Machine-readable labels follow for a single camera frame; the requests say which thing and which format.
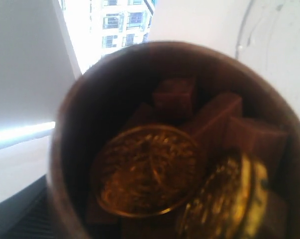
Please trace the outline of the brown wooden cup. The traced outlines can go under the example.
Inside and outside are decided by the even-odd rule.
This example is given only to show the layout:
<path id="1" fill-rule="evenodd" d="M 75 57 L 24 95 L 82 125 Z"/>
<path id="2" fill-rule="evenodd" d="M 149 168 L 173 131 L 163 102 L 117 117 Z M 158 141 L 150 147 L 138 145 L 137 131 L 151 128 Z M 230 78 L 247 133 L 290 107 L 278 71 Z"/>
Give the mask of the brown wooden cup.
<path id="1" fill-rule="evenodd" d="M 285 126 L 290 143 L 273 184 L 289 204 L 286 237 L 300 239 L 300 120 L 260 75 L 220 52 L 184 42 L 157 41 L 116 51 L 72 86 L 59 109 L 47 173 L 48 201 L 59 239 L 118 239 L 118 226 L 84 220 L 88 174 L 95 154 L 161 79 L 197 76 L 203 97 L 233 91 L 249 116 Z"/>

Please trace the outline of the gold coin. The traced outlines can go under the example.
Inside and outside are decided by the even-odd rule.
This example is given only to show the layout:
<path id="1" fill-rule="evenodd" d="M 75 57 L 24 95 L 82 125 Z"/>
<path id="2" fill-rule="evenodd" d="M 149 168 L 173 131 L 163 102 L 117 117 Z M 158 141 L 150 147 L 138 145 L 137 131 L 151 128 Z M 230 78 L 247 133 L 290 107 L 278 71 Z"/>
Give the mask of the gold coin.
<path id="1" fill-rule="evenodd" d="M 205 167 L 206 156 L 191 136 L 172 126 L 148 124 L 119 133 L 101 148 L 90 184 L 105 211 L 146 218 L 185 203 Z"/>
<path id="2" fill-rule="evenodd" d="M 181 239 L 253 239 L 267 201 L 265 165 L 254 155 L 228 152 L 187 203 L 177 233 Z"/>

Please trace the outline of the clear plastic shaker cup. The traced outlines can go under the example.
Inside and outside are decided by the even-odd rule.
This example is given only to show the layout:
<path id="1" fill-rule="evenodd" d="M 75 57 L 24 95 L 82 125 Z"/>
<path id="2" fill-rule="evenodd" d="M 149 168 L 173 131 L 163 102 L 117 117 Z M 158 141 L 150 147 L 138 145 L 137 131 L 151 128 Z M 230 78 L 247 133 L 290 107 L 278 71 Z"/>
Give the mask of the clear plastic shaker cup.
<path id="1" fill-rule="evenodd" d="M 255 0 L 243 23 L 237 59 L 300 102 L 300 0 Z"/>

